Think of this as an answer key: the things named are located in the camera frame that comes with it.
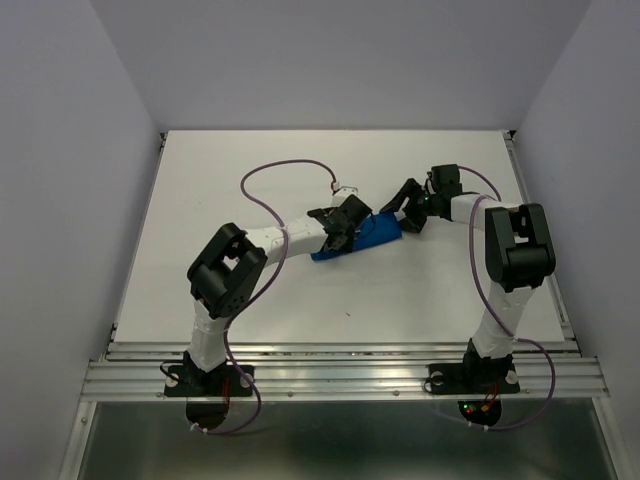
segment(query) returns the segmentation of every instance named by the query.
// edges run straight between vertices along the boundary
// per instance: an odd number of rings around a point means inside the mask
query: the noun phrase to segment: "screw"
[[[251,380],[251,381],[253,382],[253,377],[252,377],[250,374],[245,373],[245,375],[247,376],[247,378],[248,378],[249,380]],[[244,377],[240,377],[240,386],[241,386],[242,388],[249,388],[249,382],[247,382],[247,381],[244,379]]]
[[[507,373],[507,376],[504,377],[504,379],[509,385],[515,385],[518,383],[518,374],[513,370],[509,370],[509,373]]]
[[[433,372],[431,374],[431,379],[433,380],[431,383],[433,385],[436,385],[436,386],[439,387],[440,385],[442,385],[444,383],[444,381],[443,380],[436,380],[436,378],[438,378],[438,377],[444,378],[444,376],[442,375],[442,372],[437,372],[436,371],[436,372]]]

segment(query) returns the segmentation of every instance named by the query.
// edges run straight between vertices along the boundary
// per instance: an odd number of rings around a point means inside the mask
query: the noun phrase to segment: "blue object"
[[[353,243],[353,251],[364,250],[365,248],[375,247],[383,243],[389,243],[402,237],[402,230],[398,225],[398,220],[393,212],[378,213],[373,217],[367,218],[362,227],[360,234]],[[344,255],[342,252],[335,250],[327,252],[312,253],[311,258],[314,262],[329,260],[330,258]]]

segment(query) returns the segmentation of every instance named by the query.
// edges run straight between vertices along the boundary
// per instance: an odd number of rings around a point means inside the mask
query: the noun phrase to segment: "joint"
[[[505,292],[537,288],[555,270],[556,256],[541,205],[521,205],[517,211],[489,208],[485,232],[487,271]]]

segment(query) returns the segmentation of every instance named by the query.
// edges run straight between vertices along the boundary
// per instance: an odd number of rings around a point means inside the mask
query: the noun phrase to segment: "metal frame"
[[[507,132],[503,136],[520,191],[525,201],[529,201],[513,141]],[[564,342],[545,345],[557,369],[555,396],[593,399],[618,478],[635,478],[599,363],[597,359],[581,356],[554,276],[550,278],[550,286],[565,338]],[[112,341],[101,360],[89,365],[61,479],[75,479],[80,473],[97,402],[184,401],[164,396],[165,378],[158,367],[163,361],[179,359],[186,347],[186,343]],[[466,343],[232,345],[240,363],[256,367],[256,385],[267,402],[457,399],[425,392],[423,381],[428,375],[426,365],[460,361],[466,347]],[[514,363],[522,391],[509,398],[546,397],[549,388],[546,359],[525,345],[517,345]]]
[[[62,468],[60,469],[60,480],[71,480],[78,478],[82,459],[87,448],[91,425],[95,416],[97,404],[95,402],[85,402],[80,400],[76,418],[73,421],[73,428],[69,436],[69,443],[64,454]]]
[[[613,413],[613,407],[611,405],[610,398],[594,398],[593,406],[598,416],[598,423],[602,429],[602,435],[604,436],[609,455],[611,457],[611,463],[615,470],[619,480],[637,479],[640,478],[640,472],[636,471],[627,446],[622,438],[622,432],[620,431],[620,425]]]

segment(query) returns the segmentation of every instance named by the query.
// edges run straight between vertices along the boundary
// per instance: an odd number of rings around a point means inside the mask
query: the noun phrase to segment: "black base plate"
[[[487,392],[488,386],[475,386],[467,383],[463,374],[463,366],[461,363],[432,363],[427,365],[429,375],[434,372],[442,373],[442,385],[435,383],[425,384],[425,390],[433,395],[477,395]],[[510,384],[504,378],[498,380],[498,391],[501,395],[513,394],[520,392],[520,384]]]
[[[242,371],[253,377],[255,369],[251,365],[240,365]],[[187,378],[186,367],[184,365],[171,365],[168,372],[178,378]],[[251,387],[243,387],[240,384],[240,375],[233,368],[233,365],[221,365],[214,370],[214,375],[208,383],[200,388],[186,382],[179,382],[173,387],[165,384],[164,395],[166,397],[221,397],[224,381],[229,379],[230,397],[250,397],[253,394]]]

